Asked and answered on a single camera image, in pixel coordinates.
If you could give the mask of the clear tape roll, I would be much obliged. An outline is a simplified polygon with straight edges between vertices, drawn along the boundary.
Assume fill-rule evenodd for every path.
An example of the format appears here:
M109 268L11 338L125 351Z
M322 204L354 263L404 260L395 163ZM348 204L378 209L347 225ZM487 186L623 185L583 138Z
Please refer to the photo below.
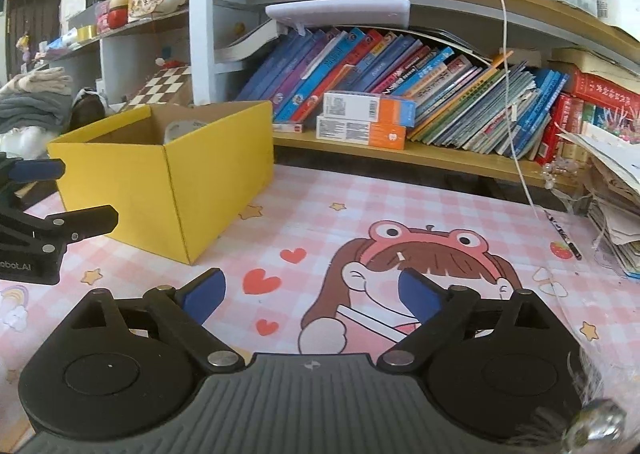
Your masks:
M196 119L182 119L181 121L171 122L165 128L163 144L171 143L205 126L205 122L197 121Z

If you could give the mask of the folded grey blanket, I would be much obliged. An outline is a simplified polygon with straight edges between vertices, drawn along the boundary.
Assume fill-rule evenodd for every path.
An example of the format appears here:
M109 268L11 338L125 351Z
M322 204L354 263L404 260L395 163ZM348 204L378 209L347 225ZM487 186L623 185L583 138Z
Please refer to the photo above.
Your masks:
M63 68L14 76L1 87L1 133L23 127L63 133L72 113L72 81Z

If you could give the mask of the yellow cardboard box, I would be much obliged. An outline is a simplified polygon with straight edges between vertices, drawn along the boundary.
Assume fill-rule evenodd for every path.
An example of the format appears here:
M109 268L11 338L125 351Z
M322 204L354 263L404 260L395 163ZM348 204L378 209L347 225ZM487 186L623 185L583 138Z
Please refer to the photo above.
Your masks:
M111 205L119 242L192 265L273 176L272 107L240 101L186 108L149 104L59 136L69 211ZM168 124L206 126L163 144Z

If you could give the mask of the pink checkered desk mat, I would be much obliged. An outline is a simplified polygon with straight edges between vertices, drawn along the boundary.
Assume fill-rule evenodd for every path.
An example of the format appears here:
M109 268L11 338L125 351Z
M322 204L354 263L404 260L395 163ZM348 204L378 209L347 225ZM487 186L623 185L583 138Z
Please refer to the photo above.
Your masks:
M548 211L582 252L577 260ZM603 362L639 365L639 285L617 271L588 219L487 197L311 169L278 167L272 184L194 263L107 237L73 245L54 286L1 286L1 445L28 422L17 398L26 362L90 289L137 297L224 272L207 328L243 356L378 356L419 321L400 301L401 271L508 298L533 289Z

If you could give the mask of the black pen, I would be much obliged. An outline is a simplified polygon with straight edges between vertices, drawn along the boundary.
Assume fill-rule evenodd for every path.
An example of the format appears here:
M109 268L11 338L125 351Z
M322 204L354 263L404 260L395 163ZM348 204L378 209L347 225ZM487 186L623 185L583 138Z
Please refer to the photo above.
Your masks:
M561 227L559 222L548 211L544 211L544 215L547 217L548 222L551 223L551 226L559 234L559 236L561 237L565 245L568 247L568 249L572 252L573 256L577 260L582 260L582 252L579 250L579 248L573 242L570 236L565 232L565 230Z

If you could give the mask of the brown white chessboard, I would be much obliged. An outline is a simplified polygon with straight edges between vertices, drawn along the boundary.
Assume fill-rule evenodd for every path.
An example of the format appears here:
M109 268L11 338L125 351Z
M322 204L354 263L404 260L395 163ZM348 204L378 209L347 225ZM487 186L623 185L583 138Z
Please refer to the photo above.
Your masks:
M163 69L156 72L145 85L128 100L125 110L147 104L178 104L190 106L193 99L191 66Z

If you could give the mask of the lower orange white box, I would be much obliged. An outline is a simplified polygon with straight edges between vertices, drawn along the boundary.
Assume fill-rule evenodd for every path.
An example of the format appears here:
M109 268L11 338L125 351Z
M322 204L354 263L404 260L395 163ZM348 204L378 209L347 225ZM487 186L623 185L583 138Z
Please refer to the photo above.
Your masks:
M366 145L370 148L404 150L406 129L395 124L363 122L319 115L316 121L316 138Z

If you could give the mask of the orange white box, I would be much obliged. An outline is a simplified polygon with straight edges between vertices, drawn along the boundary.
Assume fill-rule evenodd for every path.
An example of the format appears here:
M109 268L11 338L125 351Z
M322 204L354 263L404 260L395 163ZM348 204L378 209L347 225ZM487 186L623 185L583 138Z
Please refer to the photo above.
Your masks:
M319 115L316 121L316 138L366 145L370 148L404 150L406 129L395 124L363 122Z
M416 122L416 103L397 96L367 92L326 92L322 100L322 114L410 128Z

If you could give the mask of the red round doll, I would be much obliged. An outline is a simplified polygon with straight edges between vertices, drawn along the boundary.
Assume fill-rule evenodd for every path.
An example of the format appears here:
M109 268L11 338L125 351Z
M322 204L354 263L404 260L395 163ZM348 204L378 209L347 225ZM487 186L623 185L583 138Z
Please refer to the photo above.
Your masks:
M128 0L110 0L108 4L107 25L116 30L128 23Z

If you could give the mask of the upper orange white box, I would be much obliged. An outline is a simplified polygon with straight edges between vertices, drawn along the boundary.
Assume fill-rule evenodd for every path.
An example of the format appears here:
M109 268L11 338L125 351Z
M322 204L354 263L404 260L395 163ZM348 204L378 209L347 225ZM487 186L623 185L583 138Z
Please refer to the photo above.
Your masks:
M416 122L416 103L397 96L367 92L326 92L322 100L322 114L410 128Z

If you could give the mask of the stack of papers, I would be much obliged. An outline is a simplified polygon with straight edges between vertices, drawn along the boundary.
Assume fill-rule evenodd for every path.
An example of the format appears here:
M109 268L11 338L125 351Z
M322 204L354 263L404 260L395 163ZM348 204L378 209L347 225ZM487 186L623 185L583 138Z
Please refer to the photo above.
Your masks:
M627 278L639 278L639 146L587 123L580 133L558 130L560 140L587 154L582 185L587 217Z

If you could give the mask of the red thick dictionary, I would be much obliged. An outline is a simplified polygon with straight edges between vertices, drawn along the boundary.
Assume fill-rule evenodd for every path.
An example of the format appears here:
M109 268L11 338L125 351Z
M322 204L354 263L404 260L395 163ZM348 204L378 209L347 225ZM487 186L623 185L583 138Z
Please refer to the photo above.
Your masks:
M639 109L639 95L622 86L597 75L582 73L575 66L569 66L565 74L568 80L563 87L564 92L578 99L602 108Z

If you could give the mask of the white lamp head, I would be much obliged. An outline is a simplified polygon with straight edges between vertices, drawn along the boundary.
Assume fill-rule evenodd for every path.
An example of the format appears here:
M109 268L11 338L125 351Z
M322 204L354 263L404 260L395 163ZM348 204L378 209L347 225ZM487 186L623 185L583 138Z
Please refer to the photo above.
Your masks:
M382 26L407 29L411 4L408 0L299 0L269 5L266 15L289 28L324 26Z

